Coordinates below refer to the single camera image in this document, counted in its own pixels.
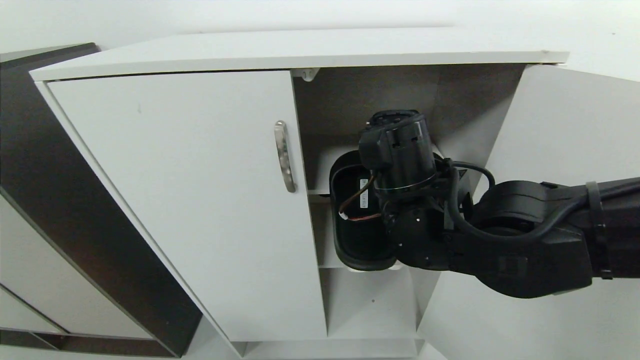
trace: cable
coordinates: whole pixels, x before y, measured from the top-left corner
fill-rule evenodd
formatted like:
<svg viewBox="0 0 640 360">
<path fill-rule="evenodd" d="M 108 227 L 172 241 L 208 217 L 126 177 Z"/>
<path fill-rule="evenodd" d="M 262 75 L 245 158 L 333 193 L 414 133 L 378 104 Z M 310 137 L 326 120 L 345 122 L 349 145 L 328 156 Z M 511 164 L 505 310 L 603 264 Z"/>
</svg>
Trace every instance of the cable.
<svg viewBox="0 0 640 360">
<path fill-rule="evenodd" d="M 350 221 L 363 221 L 363 220 L 370 220 L 370 219 L 378 218 L 382 216 L 380 213 L 377 213 L 373 215 L 367 215 L 365 217 L 349 218 L 347 214 L 344 213 L 344 210 L 347 208 L 347 206 L 349 206 L 349 204 L 351 204 L 355 199 L 357 199 L 358 196 L 360 196 L 362 193 L 367 191 L 367 189 L 373 184 L 373 181 L 376 179 L 376 176 L 377 174 L 371 174 L 371 177 L 369 178 L 369 181 L 367 182 L 367 184 L 365 184 L 365 186 L 363 186 L 359 191 L 357 191 L 355 194 L 350 196 L 340 205 L 340 207 L 338 208 L 338 215 L 340 215 L 341 218 L 343 218 L 344 220 L 350 220 Z"/>
<path fill-rule="evenodd" d="M 493 174 L 489 170 L 483 167 L 480 167 L 476 164 L 465 163 L 462 161 L 453 161 L 452 165 L 455 167 L 468 168 L 471 170 L 481 172 L 482 174 L 484 174 L 484 176 L 486 176 L 486 179 L 489 180 L 489 187 L 492 188 L 495 186 L 495 178 L 493 177 Z"/>
<path fill-rule="evenodd" d="M 519 243 L 532 243 L 539 240 L 542 236 L 547 234 L 554 226 L 560 221 L 564 220 L 569 214 L 585 206 L 588 203 L 588 195 L 581 195 L 574 197 L 562 206 L 554 209 L 553 212 L 547 217 L 539 226 L 526 234 L 504 236 L 486 233 L 475 226 L 468 223 L 465 218 L 460 214 L 458 209 L 458 183 L 460 182 L 460 173 L 454 166 L 449 167 L 449 173 L 451 175 L 451 192 L 449 194 L 449 200 L 447 201 L 447 210 L 453 223 L 463 233 L 475 236 L 480 240 L 485 241 L 508 241 Z M 634 183 L 627 183 L 623 185 L 613 186 L 600 192 L 600 197 L 604 199 L 611 199 L 613 197 L 619 197 L 628 193 L 640 191 L 640 181 Z"/>
</svg>

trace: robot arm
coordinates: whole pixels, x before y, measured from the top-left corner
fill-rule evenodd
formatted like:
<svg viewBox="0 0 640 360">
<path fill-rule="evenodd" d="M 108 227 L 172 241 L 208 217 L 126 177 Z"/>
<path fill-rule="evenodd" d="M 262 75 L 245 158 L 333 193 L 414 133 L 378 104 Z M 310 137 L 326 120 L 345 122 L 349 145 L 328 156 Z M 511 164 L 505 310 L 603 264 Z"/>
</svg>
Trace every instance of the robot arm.
<svg viewBox="0 0 640 360">
<path fill-rule="evenodd" d="M 360 192 L 373 186 L 387 238 L 408 266 L 474 275 L 518 298 L 583 288 L 592 277 L 640 277 L 640 178 L 495 184 L 486 169 L 433 154 L 416 111 L 375 114 L 358 151 L 371 171 Z M 489 179 L 477 204 L 460 168 Z"/>
</svg>

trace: cabinet door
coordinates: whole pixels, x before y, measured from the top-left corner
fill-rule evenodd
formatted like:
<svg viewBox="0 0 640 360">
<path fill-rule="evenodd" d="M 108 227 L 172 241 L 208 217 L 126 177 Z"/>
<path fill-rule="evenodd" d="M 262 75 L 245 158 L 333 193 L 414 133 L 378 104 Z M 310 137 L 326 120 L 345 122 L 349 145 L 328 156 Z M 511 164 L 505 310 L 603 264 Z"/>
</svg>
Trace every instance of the cabinet door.
<svg viewBox="0 0 640 360">
<path fill-rule="evenodd" d="M 0 283 L 73 334 L 149 339 L 0 196 Z"/>
<path fill-rule="evenodd" d="M 61 334 L 43 316 L 18 301 L 0 287 L 0 328 Z"/>
<path fill-rule="evenodd" d="M 528 67 L 486 167 L 498 182 L 639 177 L 639 110 L 638 82 Z M 638 299 L 639 279 L 594 279 L 584 289 L 522 300 L 444 273 L 424 322 L 429 342 L 448 359 L 626 359 L 640 352 Z M 465 346 L 461 331 L 473 334 Z"/>
<path fill-rule="evenodd" d="M 49 86 L 76 145 L 229 339 L 326 336 L 288 71 Z M 278 121 L 288 127 L 294 193 L 278 162 Z"/>
</svg>

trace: cabinet top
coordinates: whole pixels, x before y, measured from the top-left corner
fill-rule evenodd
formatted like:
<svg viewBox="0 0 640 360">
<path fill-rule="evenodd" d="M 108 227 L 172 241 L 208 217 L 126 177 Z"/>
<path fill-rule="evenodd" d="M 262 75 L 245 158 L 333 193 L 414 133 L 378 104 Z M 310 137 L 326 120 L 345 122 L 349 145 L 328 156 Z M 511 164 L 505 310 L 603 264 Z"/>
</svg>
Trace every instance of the cabinet top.
<svg viewBox="0 0 640 360">
<path fill-rule="evenodd" d="M 457 63 L 563 63 L 551 41 L 464 27 L 177 35 L 31 71 L 36 81 L 126 74 Z"/>
</svg>

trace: silver door handle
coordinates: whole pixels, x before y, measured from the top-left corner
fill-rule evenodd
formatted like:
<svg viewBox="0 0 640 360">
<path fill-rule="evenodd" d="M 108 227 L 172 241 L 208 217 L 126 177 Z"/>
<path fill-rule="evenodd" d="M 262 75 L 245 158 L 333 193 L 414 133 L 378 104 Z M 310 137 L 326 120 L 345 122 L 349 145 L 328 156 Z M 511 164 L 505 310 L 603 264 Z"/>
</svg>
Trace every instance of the silver door handle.
<svg viewBox="0 0 640 360">
<path fill-rule="evenodd" d="M 278 149 L 278 160 L 280 161 L 280 170 L 284 185 L 290 193 L 296 192 L 296 183 L 293 182 L 293 174 L 291 173 L 291 163 L 289 162 L 289 148 L 287 146 L 287 124 L 284 121 L 276 122 L 276 148 Z"/>
</svg>

